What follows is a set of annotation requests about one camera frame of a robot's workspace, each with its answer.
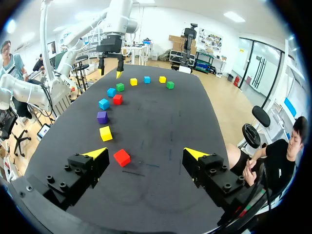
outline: black shirt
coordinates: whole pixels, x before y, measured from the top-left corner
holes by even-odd
[[[33,68],[33,71],[39,71],[40,70],[40,67],[43,66],[43,61],[41,61],[41,59],[39,59],[37,62],[36,62],[36,65],[34,66]]]
[[[284,189],[293,175],[295,162],[287,159],[288,143],[284,139],[277,140],[266,148],[267,157],[263,159],[267,177],[268,187],[273,194]]]

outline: wooden floor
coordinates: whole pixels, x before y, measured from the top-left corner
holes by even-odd
[[[171,69],[169,62],[148,60],[147,65]],[[105,60],[104,75],[116,67],[117,60],[107,58]],[[199,71],[193,71],[193,74],[199,76],[199,79],[207,92],[219,121],[224,141],[237,144],[243,138],[242,126],[253,120],[252,104],[248,101],[246,96],[233,85],[233,83],[227,81],[226,77],[217,78],[215,75],[205,74]],[[100,79],[100,74],[98,71],[95,71],[88,75],[87,79],[96,82]],[[49,119],[46,117],[41,116],[39,119],[42,123],[50,124]],[[39,141],[37,140],[37,132],[40,128],[41,126],[38,123],[30,124],[29,121],[26,121],[25,129],[28,130],[27,135],[31,137],[32,140],[24,141],[22,144],[22,151],[25,153],[25,157],[21,157],[20,155],[15,156],[13,154],[16,141],[12,135],[8,140],[11,149],[10,160],[16,164],[20,175],[24,175],[28,162],[39,144]],[[19,136],[23,129],[24,126],[18,123],[18,125],[13,128],[13,133]]]

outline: red cube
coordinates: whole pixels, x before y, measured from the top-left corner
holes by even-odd
[[[113,103],[114,103],[115,105],[121,105],[121,104],[122,104],[122,95],[116,94],[116,95],[113,97]]]
[[[120,164],[121,167],[126,166],[131,160],[130,155],[124,149],[119,150],[114,154],[114,158]]]

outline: person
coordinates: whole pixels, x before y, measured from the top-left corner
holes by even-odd
[[[42,54],[40,54],[39,60],[36,62],[33,71],[39,71],[39,70],[44,70],[44,66],[43,66],[43,58],[42,58]]]
[[[0,79],[3,74],[10,74],[17,79],[37,84],[36,81],[28,80],[29,76],[27,74],[27,71],[24,67],[24,63],[20,55],[19,54],[12,55],[10,53],[10,49],[11,49],[11,41],[7,40],[1,46],[3,65],[2,68],[0,69]],[[33,119],[33,121],[35,121],[33,115],[28,111],[27,103],[17,101],[14,97],[12,98],[12,100],[15,109],[17,111],[17,114],[20,117],[27,117],[28,119]]]
[[[272,194],[283,190],[292,178],[297,154],[303,149],[307,140],[308,121],[299,117],[292,129],[292,135],[287,143],[284,139],[257,151],[252,158],[238,147],[226,144],[230,169],[237,176],[243,175],[247,184],[252,186],[259,177],[259,167],[263,162],[267,172],[268,187]]]

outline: black chair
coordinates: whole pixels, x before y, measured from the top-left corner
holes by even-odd
[[[252,110],[253,116],[265,127],[269,127],[271,120],[268,114],[259,106],[254,106]],[[243,135],[246,140],[246,142],[253,147],[254,149],[257,149],[260,144],[260,135],[256,128],[254,128],[251,124],[245,123],[243,126]]]
[[[88,87],[88,82],[86,79],[86,73],[85,69],[87,69],[90,65],[89,64],[82,64],[83,61],[87,60],[88,56],[87,55],[82,55],[76,58],[76,61],[78,61],[77,67],[76,67],[76,78],[78,81],[78,85],[80,86],[80,81],[82,82],[84,91],[87,90]],[[80,79],[78,78],[77,71],[80,71]]]
[[[22,154],[20,149],[20,143],[25,140],[31,140],[30,137],[23,137],[24,133],[27,133],[27,130],[23,130],[19,137],[16,137],[12,129],[14,127],[14,124],[17,125],[16,120],[18,119],[18,116],[11,110],[7,110],[5,118],[0,123],[0,130],[1,130],[1,140],[7,140],[9,139],[10,135],[12,134],[14,138],[16,139],[16,145],[14,149],[14,154],[18,156],[16,153],[17,148],[19,148],[19,153],[22,157],[25,157],[25,154]]]

